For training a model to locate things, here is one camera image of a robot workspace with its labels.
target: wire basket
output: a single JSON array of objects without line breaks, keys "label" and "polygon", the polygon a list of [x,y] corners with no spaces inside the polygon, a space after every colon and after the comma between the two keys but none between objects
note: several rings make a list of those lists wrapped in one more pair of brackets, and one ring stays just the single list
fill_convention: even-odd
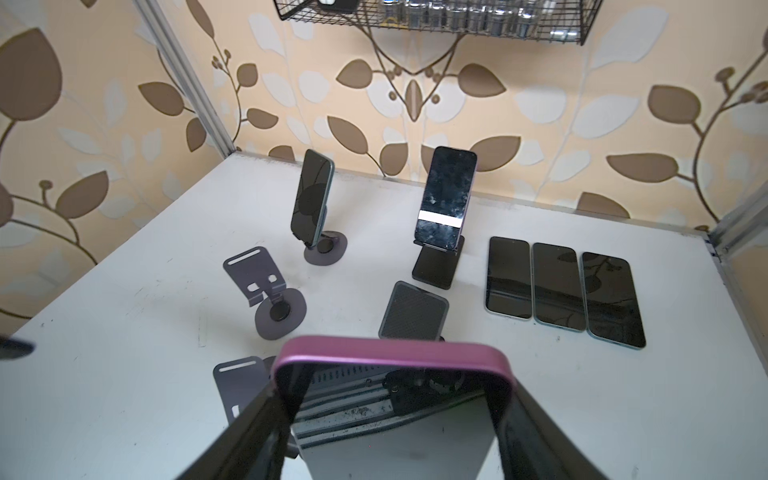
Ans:
[{"label": "wire basket", "polygon": [[273,0],[280,20],[448,31],[524,40],[587,41],[603,0],[359,0],[354,13],[321,9],[317,0]]}]

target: metal phone stand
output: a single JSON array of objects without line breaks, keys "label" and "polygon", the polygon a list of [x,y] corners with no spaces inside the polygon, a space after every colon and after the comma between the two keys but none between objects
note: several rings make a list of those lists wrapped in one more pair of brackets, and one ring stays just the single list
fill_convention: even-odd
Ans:
[{"label": "metal phone stand", "polygon": [[[260,304],[254,321],[256,331],[266,340],[291,333],[306,316],[304,295],[286,288],[286,281],[264,247],[254,247],[224,261],[224,270],[235,282],[248,305]],[[264,296],[269,301],[262,302]]]}]

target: round stand base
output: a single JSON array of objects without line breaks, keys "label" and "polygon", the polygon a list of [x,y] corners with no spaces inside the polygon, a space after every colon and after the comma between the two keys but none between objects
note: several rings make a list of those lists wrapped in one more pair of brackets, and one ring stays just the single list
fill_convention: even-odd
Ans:
[{"label": "round stand base", "polygon": [[[294,331],[304,321],[306,301],[304,300],[304,295],[299,290],[295,288],[285,289],[283,291],[283,302],[290,305],[290,308],[285,309],[280,303],[275,306],[269,299],[264,300],[256,308],[254,321],[256,323],[256,331],[261,338],[277,340]],[[284,315],[284,318],[277,321],[273,320],[274,313],[280,313],[277,317],[280,318]]]},{"label": "round stand base", "polygon": [[331,238],[321,238],[314,250],[304,249],[304,260],[307,263],[317,266],[329,266],[341,260],[346,252],[346,237],[344,233],[332,232],[330,230],[323,232]]}]

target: black phone screen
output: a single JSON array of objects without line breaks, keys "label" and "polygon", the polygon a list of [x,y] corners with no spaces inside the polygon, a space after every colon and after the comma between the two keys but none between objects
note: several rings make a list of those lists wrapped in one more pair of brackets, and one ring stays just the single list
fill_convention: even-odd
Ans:
[{"label": "black phone screen", "polygon": [[440,250],[456,250],[477,162],[471,151],[435,149],[416,221],[416,241]]},{"label": "black phone screen", "polygon": [[333,162],[315,151],[307,150],[290,229],[296,238],[311,247],[317,244],[323,230],[323,215],[332,176]]},{"label": "black phone screen", "polygon": [[533,282],[537,320],[579,331],[587,328],[576,252],[534,243]]},{"label": "black phone screen", "polygon": [[602,339],[641,349],[645,332],[626,260],[596,253],[581,255],[589,331]]},{"label": "black phone screen", "polygon": [[491,237],[485,308],[504,315],[531,318],[531,246],[523,240]]}]

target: floral wallpaper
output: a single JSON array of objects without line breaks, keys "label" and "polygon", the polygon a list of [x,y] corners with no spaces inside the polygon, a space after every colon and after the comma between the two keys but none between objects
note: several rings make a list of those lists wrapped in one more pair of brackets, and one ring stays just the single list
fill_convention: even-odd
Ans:
[{"label": "floral wallpaper", "polygon": [[241,150],[424,181],[448,145],[477,191],[700,230],[768,180],[765,2],[605,2],[583,47],[161,4]]},{"label": "floral wallpaper", "polygon": [[0,0],[0,333],[220,161],[163,65],[130,2]]}]

